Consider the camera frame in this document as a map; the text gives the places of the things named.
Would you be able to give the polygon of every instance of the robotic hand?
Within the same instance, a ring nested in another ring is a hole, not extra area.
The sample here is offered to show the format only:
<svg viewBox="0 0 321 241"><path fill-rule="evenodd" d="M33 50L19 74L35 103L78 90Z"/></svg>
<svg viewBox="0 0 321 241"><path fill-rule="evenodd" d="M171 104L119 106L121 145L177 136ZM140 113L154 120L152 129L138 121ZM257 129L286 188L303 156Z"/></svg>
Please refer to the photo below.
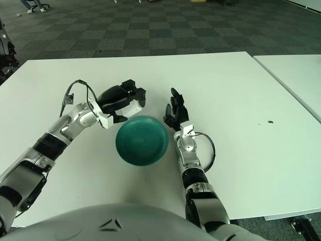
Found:
<svg viewBox="0 0 321 241"><path fill-rule="evenodd" d="M17 211L24 212L34 203L55 160L85 128L99 122L107 129L114 123L126 121L145 106L146 91L136 88L133 80L106 90L98 98L94 95L94 99L88 98L90 87L86 82L75 82L87 86L87 103L78 104L61 116L0 176L0 236L7 233ZM71 86L65 95L62 111L65 104L72 102L73 95L68 95Z"/></svg>

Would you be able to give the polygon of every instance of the black cable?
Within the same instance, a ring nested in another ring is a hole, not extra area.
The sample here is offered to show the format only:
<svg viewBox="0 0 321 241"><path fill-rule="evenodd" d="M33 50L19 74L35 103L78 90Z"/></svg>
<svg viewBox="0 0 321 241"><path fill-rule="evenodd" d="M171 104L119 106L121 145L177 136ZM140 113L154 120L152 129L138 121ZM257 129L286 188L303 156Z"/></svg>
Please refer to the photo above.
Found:
<svg viewBox="0 0 321 241"><path fill-rule="evenodd" d="M19 213L17 216L15 216L15 218L19 217L21 214L23 214L25 211Z"/></svg>
<svg viewBox="0 0 321 241"><path fill-rule="evenodd" d="M90 105L89 102L88 102L88 89L89 89L89 88L90 88L90 87L87 85L87 105L89 106L91 112L92 112L96 117L98 117L98 115L95 114L93 108L91 107L91 105Z"/></svg>
<svg viewBox="0 0 321 241"><path fill-rule="evenodd" d="M211 167L212 167L213 164L214 164L214 160L215 160L215 156L216 156L215 146L214 146L214 143L213 143L212 139L211 139L207 134L204 134L204 133L202 133L202 132L195 132L195 133L196 133L196 135L194 135L193 137L197 137L197 136L200 136L200 135L205 136L205 137L210 141L211 146L212 146L212 149L213 149L213 158L211 159L210 164L209 164L206 168L204 168L204 172L207 172L208 170L211 169Z"/></svg>
<svg viewBox="0 0 321 241"><path fill-rule="evenodd" d="M94 112L93 108L91 107L91 105L89 104L89 101L88 101L88 92L89 92L88 89L90 90L90 92L91 92L92 95L94 96L95 101L96 101L96 102L98 101L98 100L97 100L97 97L96 97L96 95L95 95L95 92L92 90L92 88L91 88L85 81L83 81L83 80L81 80L81 79L78 79L78 80L72 82L72 83L69 85L69 87L67 88L67 91L66 91L66 93L65 93L63 102L62 102L62 104L61 104L62 106L61 106L61 110L60 110L60 115L59 115L59 117L61 117L61 116L62 116L62 113L64 112L64 109L65 109L65 106L66 106L66 104L65 104L65 99L66 99L66 97L69 95L69 92L70 92L72 86L73 86L74 84L76 84L76 83L83 84L83 85L85 85L85 86L87 87L87 104L88 104L91 112L92 112L96 117L98 117L98 116L96 115L96 113Z"/></svg>

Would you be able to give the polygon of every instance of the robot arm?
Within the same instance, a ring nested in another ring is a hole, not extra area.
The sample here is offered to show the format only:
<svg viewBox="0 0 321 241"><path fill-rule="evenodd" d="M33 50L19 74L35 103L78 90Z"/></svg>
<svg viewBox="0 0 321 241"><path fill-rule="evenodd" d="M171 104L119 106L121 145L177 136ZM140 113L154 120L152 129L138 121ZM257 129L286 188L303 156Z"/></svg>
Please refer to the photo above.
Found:
<svg viewBox="0 0 321 241"><path fill-rule="evenodd" d="M85 128L99 122L107 129L126 121L145 106L145 92L132 80L114 86L97 101L89 98L87 103L76 105L28 148L0 176L0 236L7 233L17 211L24 212L34 203L55 160Z"/></svg>
<svg viewBox="0 0 321 241"><path fill-rule="evenodd" d="M217 240L241 241L264 239L230 224L227 212L209 183L197 157L194 126L189 121L184 99L172 88L172 109L167 105L164 122L175 131L176 152L186 195L186 219Z"/></svg>
<svg viewBox="0 0 321 241"><path fill-rule="evenodd" d="M0 85L13 73L11 70L3 73L2 69L5 67L15 68L20 65L15 58L15 54L15 46L12 44L6 33L5 25L0 19Z"/></svg>

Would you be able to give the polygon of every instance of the white table surface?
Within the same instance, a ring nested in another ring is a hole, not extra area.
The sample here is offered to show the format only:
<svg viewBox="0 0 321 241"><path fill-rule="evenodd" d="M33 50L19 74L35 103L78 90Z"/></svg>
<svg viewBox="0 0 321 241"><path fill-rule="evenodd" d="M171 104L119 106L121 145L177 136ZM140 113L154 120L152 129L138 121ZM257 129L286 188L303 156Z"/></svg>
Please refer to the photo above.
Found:
<svg viewBox="0 0 321 241"><path fill-rule="evenodd" d="M79 78L97 95L133 79L147 90L139 115L161 122L170 88L181 92L195 130L216 144L207 177L231 219L321 208L321 125L245 52L28 61L0 87L0 170L57 119L66 88ZM85 100L83 86L73 92L75 103ZM120 127L95 125L81 133L57 159L35 204L14 224L115 202L149 204L184 217L174 131L168 129L162 159L136 167L118 156L114 140ZM202 137L197 143L207 165L210 145Z"/></svg>
<svg viewBox="0 0 321 241"><path fill-rule="evenodd" d="M321 123L321 54L254 56Z"/></svg>

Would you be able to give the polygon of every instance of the green bowl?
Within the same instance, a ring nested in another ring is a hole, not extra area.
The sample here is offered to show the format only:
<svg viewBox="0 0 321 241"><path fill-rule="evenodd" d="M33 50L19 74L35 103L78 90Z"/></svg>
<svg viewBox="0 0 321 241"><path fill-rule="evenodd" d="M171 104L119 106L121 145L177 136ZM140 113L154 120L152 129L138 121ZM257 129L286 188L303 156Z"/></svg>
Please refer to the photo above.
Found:
<svg viewBox="0 0 321 241"><path fill-rule="evenodd" d="M136 166L147 166L159 160L169 144L164 126L146 116L127 121L118 131L116 148L123 160Z"/></svg>

